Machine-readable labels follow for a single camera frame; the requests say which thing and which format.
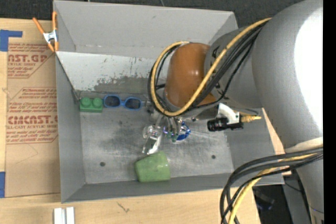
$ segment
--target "cardboard sheet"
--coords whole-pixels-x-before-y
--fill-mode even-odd
[[[50,31],[49,21],[41,24]],[[2,19],[0,29],[23,32],[6,53],[5,197],[58,193],[55,54],[32,20]]]

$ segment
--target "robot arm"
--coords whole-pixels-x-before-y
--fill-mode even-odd
[[[221,51],[245,30],[225,34],[211,46],[195,43],[175,50],[160,103],[171,111],[188,104]],[[240,118],[236,111],[263,107],[285,151],[323,145],[322,32],[323,0],[303,1],[270,21],[262,21],[249,35],[250,40],[246,37],[246,47],[232,46],[227,50],[209,80],[208,84],[213,84],[211,91],[205,88],[200,92],[204,98],[194,101],[199,109],[187,109],[181,117],[213,119],[220,104],[221,113],[215,117],[224,116],[227,126],[224,125],[229,127],[239,124],[235,121],[235,117]],[[214,124],[209,122],[210,130]],[[312,221],[321,223],[324,220],[323,160],[297,172],[306,191]]]

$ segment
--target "yellow cable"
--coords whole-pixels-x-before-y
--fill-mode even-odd
[[[307,155],[303,155],[303,156],[297,156],[297,157],[292,157],[292,158],[286,158],[286,159],[282,159],[281,162],[284,162],[284,161],[296,161],[296,160],[299,160],[299,159],[304,159],[306,157],[310,157],[314,154],[307,154]],[[274,171],[275,169],[277,169],[276,167],[273,167],[273,168],[269,168],[269,169],[265,169],[265,170],[262,170],[260,173],[258,173],[258,176],[260,175],[264,175],[264,174],[267,174],[267,173],[270,173],[272,171]],[[259,181],[261,180],[261,177],[251,181],[250,183],[248,183],[242,190],[241,192],[239,193],[237,199],[236,199],[236,202],[234,203],[233,207],[232,207],[232,210],[231,210],[231,214],[230,214],[230,217],[229,217],[229,221],[228,221],[228,224],[233,224],[234,222],[234,219],[235,219],[235,216],[237,214],[237,210],[240,206],[240,204],[242,203],[244,197],[246,196],[247,192]]]
[[[164,55],[166,54],[166,52],[168,52],[171,48],[174,48],[178,45],[181,45],[185,42],[177,42],[177,43],[173,43],[170,46],[168,46],[158,57],[158,59],[156,60],[154,67],[153,67],[153,72],[152,72],[152,77],[151,77],[151,95],[152,95],[152,99],[153,102],[156,106],[156,108],[158,110],[160,110],[164,115],[166,116],[178,116],[181,113],[185,112],[190,106],[191,104],[195,101],[195,99],[198,97],[198,95],[200,94],[200,92],[203,90],[204,86],[206,85],[207,81],[209,80],[209,78],[211,77],[212,73],[214,72],[214,70],[216,69],[216,67],[218,66],[220,60],[224,57],[224,55],[226,54],[226,52],[243,36],[245,35],[247,32],[249,32],[250,30],[258,27],[259,25],[263,24],[264,22],[270,20],[271,18],[267,18],[267,19],[263,19],[260,20],[250,26],[248,26],[247,28],[245,28],[243,31],[241,31],[233,40],[231,40],[231,42],[226,46],[226,48],[224,50],[222,50],[222,52],[218,55],[218,57],[216,58],[215,62],[213,63],[213,65],[210,67],[208,73],[206,74],[206,76],[204,77],[204,79],[202,80],[201,84],[198,86],[198,88],[196,89],[196,91],[194,92],[193,96],[190,98],[190,100],[188,101],[187,104],[185,104],[181,109],[174,111],[174,112],[169,112],[166,111],[158,102],[158,99],[156,98],[156,94],[155,94],[155,76],[156,76],[156,70],[158,68],[158,65],[161,61],[161,59],[164,57]]]

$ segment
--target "metal bracket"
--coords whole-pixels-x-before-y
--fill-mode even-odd
[[[219,118],[220,116],[224,116],[227,118],[228,125],[239,122],[239,112],[234,112],[230,107],[223,103],[220,103],[218,106],[217,118]]]
[[[75,208],[55,208],[54,224],[75,224]]]

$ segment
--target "green lego brick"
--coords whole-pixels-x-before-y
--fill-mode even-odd
[[[171,177],[167,156],[162,151],[137,161],[135,172],[139,182],[166,181]]]
[[[80,99],[79,110],[81,112],[102,112],[103,100],[100,98],[88,98],[84,97]]]

